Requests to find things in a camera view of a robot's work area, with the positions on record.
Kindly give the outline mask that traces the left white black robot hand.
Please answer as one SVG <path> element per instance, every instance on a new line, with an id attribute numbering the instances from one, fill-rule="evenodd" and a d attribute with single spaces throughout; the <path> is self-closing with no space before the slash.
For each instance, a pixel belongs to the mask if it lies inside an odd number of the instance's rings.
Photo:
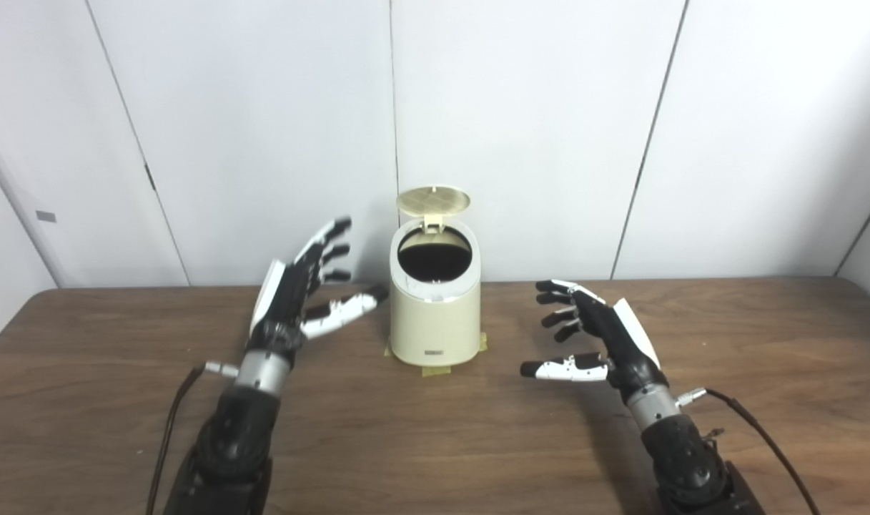
<path id="1" fill-rule="evenodd" d="M 304 343 L 349 325 L 372 312 L 387 299 L 389 291 L 375 285 L 323 305 L 308 308 L 308 300 L 327 283 L 346 283 L 350 271 L 326 266 L 350 253 L 350 245 L 337 244 L 352 227 L 350 216 L 328 222 L 298 254 L 284 262 L 273 260 L 266 274 L 249 324 L 247 351 L 264 351 L 294 364 Z"/>

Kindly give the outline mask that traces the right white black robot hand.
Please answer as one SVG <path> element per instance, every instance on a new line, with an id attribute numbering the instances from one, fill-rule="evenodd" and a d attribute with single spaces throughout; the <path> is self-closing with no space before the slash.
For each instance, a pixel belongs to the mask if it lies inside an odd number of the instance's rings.
<path id="1" fill-rule="evenodd" d="M 578 283 L 542 280 L 535 284 L 537 303 L 559 303 L 542 320 L 543 327 L 559 327 L 553 338 L 565 342 L 576 333 L 599 339 L 604 353 L 575 354 L 543 361 L 526 361 L 520 374 L 547 381 L 608 381 L 620 392 L 622 401 L 637 393 L 648 394 L 652 387 L 668 387 L 659 358 L 643 326 L 624 298 L 609 304 Z"/>

